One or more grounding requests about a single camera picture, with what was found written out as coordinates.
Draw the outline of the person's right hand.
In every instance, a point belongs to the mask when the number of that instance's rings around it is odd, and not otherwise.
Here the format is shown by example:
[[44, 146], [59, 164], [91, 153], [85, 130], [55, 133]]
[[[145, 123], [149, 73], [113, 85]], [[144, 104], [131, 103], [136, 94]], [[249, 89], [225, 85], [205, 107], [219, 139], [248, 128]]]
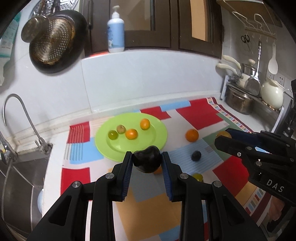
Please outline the person's right hand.
[[267, 231], [277, 233], [287, 226], [290, 221], [290, 206], [276, 197], [271, 198], [268, 210]]

